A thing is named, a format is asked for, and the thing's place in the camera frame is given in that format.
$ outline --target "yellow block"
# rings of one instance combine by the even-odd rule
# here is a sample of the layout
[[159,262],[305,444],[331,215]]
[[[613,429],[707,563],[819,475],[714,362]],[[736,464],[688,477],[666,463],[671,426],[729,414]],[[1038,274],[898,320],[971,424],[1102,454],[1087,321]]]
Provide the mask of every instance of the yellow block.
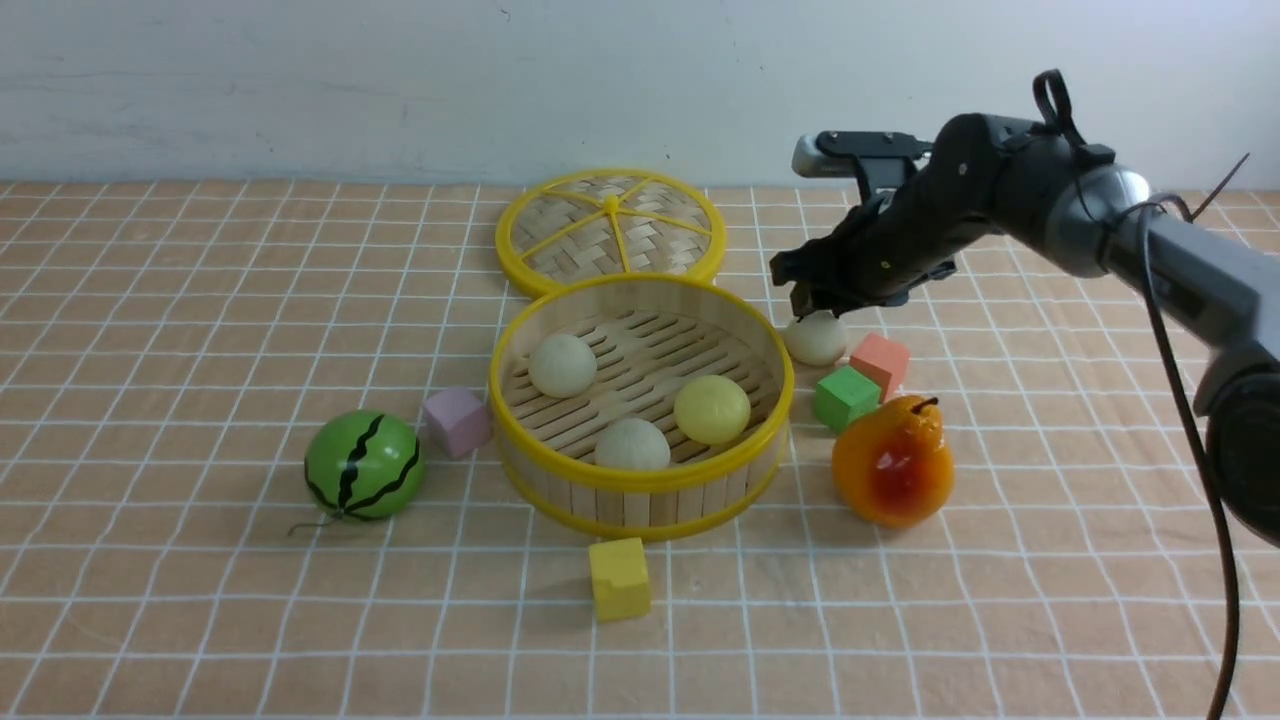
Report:
[[649,612],[653,596],[640,538],[599,542],[586,548],[586,553],[596,620],[625,620]]

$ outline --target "yellow rim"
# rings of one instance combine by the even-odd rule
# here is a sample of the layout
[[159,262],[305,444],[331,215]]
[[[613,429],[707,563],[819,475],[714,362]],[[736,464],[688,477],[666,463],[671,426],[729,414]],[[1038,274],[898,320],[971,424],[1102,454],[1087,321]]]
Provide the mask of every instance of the yellow rim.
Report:
[[[525,264],[525,256],[529,255],[529,252],[516,252],[516,249],[511,245],[511,231],[516,224],[516,218],[520,217],[520,213],[525,209],[526,205],[529,205],[529,202],[532,199],[539,197],[541,195],[571,197],[591,205],[602,206],[600,213],[593,213],[589,219],[591,220],[598,219],[600,214],[605,214],[609,217],[609,220],[613,224],[614,236],[617,237],[618,241],[620,261],[623,265],[623,272],[630,272],[626,252],[622,252],[622,233],[618,229],[616,214],[605,213],[603,209],[603,204],[598,202],[593,197],[586,197],[585,195],[579,195],[576,192],[566,192],[556,190],[557,187],[566,183],[599,176],[632,176],[640,178],[640,181],[636,184],[634,184],[631,188],[628,188],[626,192],[621,195],[621,199],[628,197],[632,192],[640,190],[641,187],[653,181],[669,184],[671,187],[675,187],[676,190],[684,192],[689,197],[692,197],[694,201],[698,202],[698,206],[701,208],[703,213],[707,214],[707,219],[708,222],[710,222],[712,225],[709,231],[689,225],[673,218],[663,218],[660,215],[654,215],[652,213],[643,213],[639,210],[620,210],[620,211],[623,215],[639,215],[650,219],[657,219],[664,223],[669,223],[675,227],[682,227],[692,232],[707,234],[710,238],[707,243],[707,252],[704,252],[701,259],[694,263],[694,265],[689,268],[689,272],[686,272],[681,277],[703,282],[710,282],[712,278],[716,277],[716,273],[719,272],[721,264],[724,261],[724,247],[727,242],[727,234],[724,229],[724,218],[721,217],[719,210],[716,208],[716,205],[712,204],[710,200],[707,199],[705,195],[703,195],[698,188],[690,184],[685,184],[675,178],[669,178],[659,173],[631,169],[631,168],[599,168],[548,181],[517,197],[502,213],[502,218],[498,219],[498,228],[494,233],[494,240],[495,240],[494,245],[497,245],[498,247],[498,261],[502,264],[502,269],[507,273],[507,278],[511,281],[511,284],[516,286],[517,288],[520,288],[521,292],[524,292],[530,297],[541,297],[544,295],[556,292],[564,287],[561,283],[548,278],[547,275],[535,273],[532,269],[530,269],[529,265]],[[553,236],[552,238],[547,238],[544,240],[544,242],[552,241],[554,240],[554,237],[556,236]]]
[[[650,473],[614,470],[611,468],[600,468],[599,465],[593,465],[581,460],[575,460],[556,452],[534,438],[534,436],[529,434],[529,432],[520,424],[515,414],[512,414],[511,409],[507,406],[507,401],[502,397],[502,357],[507,352],[507,345],[511,342],[512,334],[515,334],[516,331],[518,331],[526,322],[529,322],[530,318],[532,318],[548,304],[571,296],[581,290],[617,282],[666,282],[696,287],[705,292],[716,293],[736,305],[744,313],[750,314],[751,318],[769,333],[769,340],[773,343],[773,351],[782,357],[782,387],[778,391],[778,402],[773,406],[773,411],[769,413],[769,416],[765,418],[764,421],[760,423],[760,425],[741,442],[714,457],[708,457],[707,460],[690,465],[680,465]],[[503,331],[502,337],[498,340],[498,346],[494,348],[493,360],[489,363],[489,397],[492,400],[490,405],[493,407],[494,421],[498,424],[499,430],[506,433],[516,447],[532,457],[535,462],[547,470],[563,478],[568,478],[577,484],[614,492],[667,492],[703,484],[732,473],[763,452],[768,442],[773,439],[780,430],[782,430],[786,425],[794,396],[795,370],[791,366],[786,345],[782,342],[782,336],[778,333],[777,328],[774,328],[773,324],[759,313],[759,310],[736,295],[713,284],[692,279],[689,275],[664,275],[662,273],[602,275],[566,288],[559,288],[553,293],[544,295],[516,315],[516,319],[511,322],[506,331]]]
[[751,506],[751,503],[764,495],[764,491],[769,489],[769,486],[773,484],[774,475],[778,473],[778,466],[781,465],[781,461],[774,462],[773,466],[769,468],[769,474],[760,480],[759,486],[751,488],[751,492],[746,493],[742,500],[739,500],[719,512],[704,515],[696,520],[690,520],[689,523],[663,525],[660,528],[625,528],[588,520],[586,518],[580,518],[572,512],[564,512],[559,507],[550,505],[545,498],[535,493],[534,488],[529,487],[525,483],[525,479],[520,477],[520,473],[517,473],[516,469],[507,462],[507,456],[502,452],[502,448],[498,450],[498,455],[502,457],[502,466],[507,471],[507,478],[511,480],[511,484],[515,486],[516,492],[518,492],[521,497],[524,497],[539,512],[543,512],[548,518],[572,530],[589,536],[605,539],[640,538],[644,542],[663,542],[687,538],[699,533],[705,533],[718,525],[723,525],[724,523],[741,515],[748,507]]

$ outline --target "toy pear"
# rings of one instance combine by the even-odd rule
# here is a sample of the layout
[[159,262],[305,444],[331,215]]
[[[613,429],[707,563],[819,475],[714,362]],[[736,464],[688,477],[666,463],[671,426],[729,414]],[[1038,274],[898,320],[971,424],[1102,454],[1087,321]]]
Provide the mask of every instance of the toy pear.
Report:
[[938,398],[904,395],[863,415],[836,438],[831,469],[840,496],[868,523],[924,521],[955,487]]

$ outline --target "toy watermelon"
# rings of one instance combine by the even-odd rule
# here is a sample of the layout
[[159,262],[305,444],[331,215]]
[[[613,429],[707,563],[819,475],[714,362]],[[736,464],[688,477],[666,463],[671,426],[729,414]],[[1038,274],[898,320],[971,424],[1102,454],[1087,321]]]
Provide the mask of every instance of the toy watermelon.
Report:
[[353,410],[311,438],[302,477],[333,519],[379,520],[403,510],[422,484],[421,445],[404,420]]

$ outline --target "bamboo steamer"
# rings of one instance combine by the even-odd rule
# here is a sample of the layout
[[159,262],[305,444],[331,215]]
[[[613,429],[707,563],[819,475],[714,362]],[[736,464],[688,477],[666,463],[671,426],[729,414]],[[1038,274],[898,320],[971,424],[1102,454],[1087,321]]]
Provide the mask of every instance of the bamboo steamer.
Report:
[[705,195],[649,170],[605,168],[521,195],[494,233],[511,283],[540,297],[582,281],[662,273],[710,282],[724,260],[724,220]]
[[[529,380],[543,338],[571,333],[591,346],[594,384],[567,400]],[[676,427],[676,393],[721,374],[751,401],[746,430],[724,446]],[[795,374],[773,325],[741,299],[663,273],[600,275],[544,295],[503,332],[489,369],[495,439],[506,473],[538,510],[604,538],[662,541],[719,525],[746,510],[790,451]],[[667,437],[672,466],[623,471],[593,464],[600,430],[644,418]]]

